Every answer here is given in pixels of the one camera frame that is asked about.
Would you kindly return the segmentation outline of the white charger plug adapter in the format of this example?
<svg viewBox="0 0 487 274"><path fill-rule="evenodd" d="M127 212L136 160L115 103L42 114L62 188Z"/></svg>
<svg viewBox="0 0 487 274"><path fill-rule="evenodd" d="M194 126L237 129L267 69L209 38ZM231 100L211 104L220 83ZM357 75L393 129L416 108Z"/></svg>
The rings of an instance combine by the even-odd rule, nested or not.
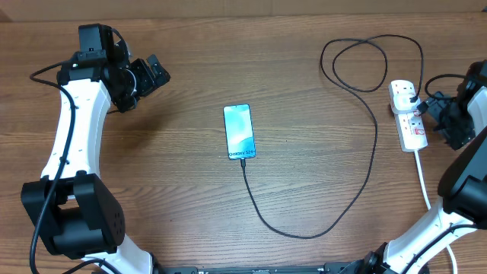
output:
<svg viewBox="0 0 487 274"><path fill-rule="evenodd" d="M391 109L394 114L406 114L413 112L420 104L420 100L411 94L393 93L391 97Z"/></svg>

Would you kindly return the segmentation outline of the smartphone with blue screen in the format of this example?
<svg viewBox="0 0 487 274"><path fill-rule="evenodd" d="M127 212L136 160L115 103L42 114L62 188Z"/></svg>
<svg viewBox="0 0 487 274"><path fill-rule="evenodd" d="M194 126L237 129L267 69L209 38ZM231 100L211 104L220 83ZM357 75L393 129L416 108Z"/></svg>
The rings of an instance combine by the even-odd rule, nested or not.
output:
<svg viewBox="0 0 487 274"><path fill-rule="evenodd" d="M253 158L256 146L249 104L226 106L223 108L224 127L231 160Z"/></svg>

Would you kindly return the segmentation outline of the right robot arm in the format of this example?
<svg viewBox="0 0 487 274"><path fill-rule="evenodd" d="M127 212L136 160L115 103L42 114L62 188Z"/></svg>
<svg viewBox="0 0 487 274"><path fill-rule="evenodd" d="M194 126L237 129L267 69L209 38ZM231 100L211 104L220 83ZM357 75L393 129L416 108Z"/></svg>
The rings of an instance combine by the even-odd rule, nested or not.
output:
<svg viewBox="0 0 487 274"><path fill-rule="evenodd" d="M324 265L326 273L427 273L427 263L460 237L486 228L486 62L474 62L459 77L457 96L440 91L427 100L406 101L411 84L390 83L391 109L402 149L414 155L426 146L422 115L453 149L462 153L438 183L438 200L403 235L346 266Z"/></svg>

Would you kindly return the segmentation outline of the white power strip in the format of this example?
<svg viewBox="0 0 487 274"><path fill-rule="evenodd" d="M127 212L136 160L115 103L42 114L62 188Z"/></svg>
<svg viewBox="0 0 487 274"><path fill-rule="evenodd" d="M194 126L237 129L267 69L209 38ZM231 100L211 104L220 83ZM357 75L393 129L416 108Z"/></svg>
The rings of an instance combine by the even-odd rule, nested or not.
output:
<svg viewBox="0 0 487 274"><path fill-rule="evenodd" d="M390 102L393 93L416 95L414 84L406 80L395 80L389 86ZM414 152L425 148L428 141L425 134L425 127L421 114L416 110L406 114L394 114L396 128L399 136L399 143L402 151Z"/></svg>

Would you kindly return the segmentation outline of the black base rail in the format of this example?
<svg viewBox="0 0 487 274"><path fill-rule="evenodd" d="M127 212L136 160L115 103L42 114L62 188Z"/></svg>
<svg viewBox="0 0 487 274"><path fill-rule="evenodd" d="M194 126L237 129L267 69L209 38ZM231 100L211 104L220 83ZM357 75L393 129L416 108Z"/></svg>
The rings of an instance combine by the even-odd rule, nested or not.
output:
<svg viewBox="0 0 487 274"><path fill-rule="evenodd" d="M365 273L363 261L352 263L325 263L322 266L254 266L254 267L222 267L197 268L157 266L157 274L356 274Z"/></svg>

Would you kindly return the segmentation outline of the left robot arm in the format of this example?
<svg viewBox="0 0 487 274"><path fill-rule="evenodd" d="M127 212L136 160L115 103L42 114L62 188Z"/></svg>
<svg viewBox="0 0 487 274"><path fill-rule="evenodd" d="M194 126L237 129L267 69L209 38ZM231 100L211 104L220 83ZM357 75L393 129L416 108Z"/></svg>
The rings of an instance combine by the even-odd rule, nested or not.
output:
<svg viewBox="0 0 487 274"><path fill-rule="evenodd" d="M104 273L161 273L156 257L127 235L123 209L100 178L99 160L106 116L135 109L170 74L156 56L132 59L110 26L82 25L78 35L79 50L54 65L62 105L49 160L40 179L21 190L34 224L31 243Z"/></svg>

